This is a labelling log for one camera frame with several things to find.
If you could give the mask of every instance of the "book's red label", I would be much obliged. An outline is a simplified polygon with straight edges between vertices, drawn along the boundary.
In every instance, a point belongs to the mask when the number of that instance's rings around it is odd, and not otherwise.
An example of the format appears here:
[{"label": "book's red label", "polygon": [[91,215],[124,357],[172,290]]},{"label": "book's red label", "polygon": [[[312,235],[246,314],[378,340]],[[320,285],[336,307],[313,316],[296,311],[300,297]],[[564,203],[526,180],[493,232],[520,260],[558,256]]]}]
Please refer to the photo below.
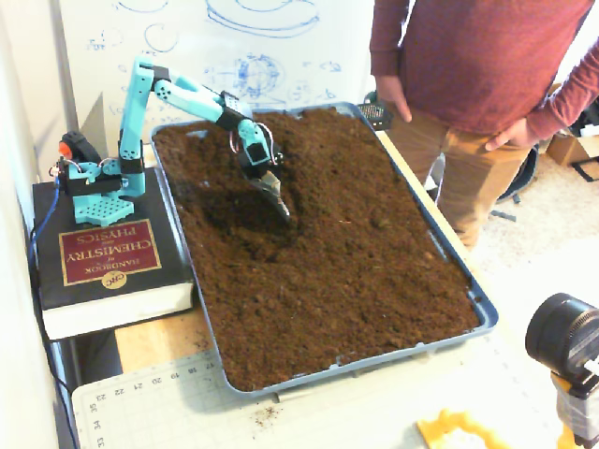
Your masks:
[{"label": "book's red label", "polygon": [[58,239],[65,286],[104,277],[103,285],[115,288],[126,274],[161,268],[147,219],[65,232]]}]

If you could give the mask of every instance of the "yellow plastic part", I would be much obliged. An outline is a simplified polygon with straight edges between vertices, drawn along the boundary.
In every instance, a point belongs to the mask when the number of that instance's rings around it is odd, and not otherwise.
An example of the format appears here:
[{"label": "yellow plastic part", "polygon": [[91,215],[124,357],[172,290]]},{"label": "yellow plastic part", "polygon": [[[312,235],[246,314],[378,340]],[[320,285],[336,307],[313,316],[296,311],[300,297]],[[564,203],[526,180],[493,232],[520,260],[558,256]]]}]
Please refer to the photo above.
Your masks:
[{"label": "yellow plastic part", "polygon": [[418,420],[416,423],[429,449],[444,449],[443,436],[457,429],[480,437],[487,449],[511,449],[492,430],[480,426],[467,412],[451,413],[443,409],[435,421]]},{"label": "yellow plastic part", "polygon": [[570,391],[570,388],[572,388],[572,384],[553,372],[551,373],[551,379],[553,379],[562,388],[564,393],[567,393]]},{"label": "yellow plastic part", "polygon": [[563,434],[558,439],[558,449],[579,449],[582,446],[574,444],[574,434],[567,426],[563,426]]}]

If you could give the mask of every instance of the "dirt tray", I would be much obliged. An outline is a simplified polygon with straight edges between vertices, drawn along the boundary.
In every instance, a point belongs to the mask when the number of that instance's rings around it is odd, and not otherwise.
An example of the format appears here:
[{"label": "dirt tray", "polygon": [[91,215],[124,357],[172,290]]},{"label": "dirt tray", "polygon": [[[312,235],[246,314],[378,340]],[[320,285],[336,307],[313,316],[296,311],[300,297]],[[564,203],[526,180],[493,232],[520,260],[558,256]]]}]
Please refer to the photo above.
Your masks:
[{"label": "dirt tray", "polygon": [[498,314],[354,105],[257,111],[285,156],[286,224],[228,133],[153,150],[229,384],[259,396],[489,332]]}]

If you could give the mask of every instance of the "blue marker sketch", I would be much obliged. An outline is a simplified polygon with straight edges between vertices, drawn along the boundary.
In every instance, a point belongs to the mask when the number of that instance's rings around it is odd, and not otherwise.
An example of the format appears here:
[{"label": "blue marker sketch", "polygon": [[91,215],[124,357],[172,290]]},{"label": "blue marker sketch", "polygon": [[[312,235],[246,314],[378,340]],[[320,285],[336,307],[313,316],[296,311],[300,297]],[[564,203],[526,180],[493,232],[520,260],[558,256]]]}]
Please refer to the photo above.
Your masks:
[{"label": "blue marker sketch", "polygon": [[181,121],[181,117],[172,117],[170,115],[167,115],[166,117],[159,117],[160,119],[160,123],[164,124],[171,124],[171,123],[177,123]]},{"label": "blue marker sketch", "polygon": [[285,79],[283,67],[274,59],[261,54],[248,54],[235,61],[235,67],[218,70],[209,67],[204,70],[207,84],[216,84],[231,89],[239,98],[253,108],[284,108],[286,102],[271,95]]},{"label": "blue marker sketch", "polygon": [[331,92],[329,89],[326,89],[325,92],[319,95],[316,99],[326,98],[327,100],[332,100],[333,98],[337,98],[337,95]]},{"label": "blue marker sketch", "polygon": [[319,22],[309,0],[206,0],[206,6],[214,22],[255,36],[295,37]]},{"label": "blue marker sketch", "polygon": [[168,0],[122,0],[114,7],[118,10],[119,7],[133,12],[158,12],[168,5]]},{"label": "blue marker sketch", "polygon": [[160,53],[168,53],[179,43],[179,32],[163,23],[153,23],[143,32],[148,46]]},{"label": "blue marker sketch", "polygon": [[287,91],[287,98],[296,104],[308,104],[310,103],[312,96],[312,89],[310,83],[306,80],[299,80],[293,83],[293,85]]},{"label": "blue marker sketch", "polygon": [[112,113],[112,115],[122,115],[123,106],[109,105],[109,111]]},{"label": "blue marker sketch", "polygon": [[107,50],[111,47],[117,47],[124,41],[123,32],[116,28],[107,28],[102,30],[100,38],[88,39],[88,43],[85,47],[86,50],[91,51],[102,51]]},{"label": "blue marker sketch", "polygon": [[341,72],[341,66],[337,63],[333,63],[332,61],[328,61],[326,63],[322,63],[320,68],[326,70],[328,72]]},{"label": "blue marker sketch", "polygon": [[174,106],[170,105],[169,103],[161,102],[161,104],[158,105],[158,112],[162,112],[163,110],[166,110],[166,109],[173,109],[173,110],[180,111],[178,108],[175,108]]}]

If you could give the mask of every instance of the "white wall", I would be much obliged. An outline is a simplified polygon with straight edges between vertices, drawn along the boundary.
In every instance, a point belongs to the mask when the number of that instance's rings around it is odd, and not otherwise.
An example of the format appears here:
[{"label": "white wall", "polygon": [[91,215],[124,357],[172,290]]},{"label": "white wall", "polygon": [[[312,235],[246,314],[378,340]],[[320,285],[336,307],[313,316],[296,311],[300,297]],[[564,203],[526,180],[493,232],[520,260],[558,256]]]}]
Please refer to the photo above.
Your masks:
[{"label": "white wall", "polygon": [[43,181],[50,180],[48,168],[56,162],[58,142],[67,131],[51,3],[0,0]]},{"label": "white wall", "polygon": [[0,9],[0,447],[57,448],[54,383],[33,312],[23,217],[31,224],[33,140]]}]

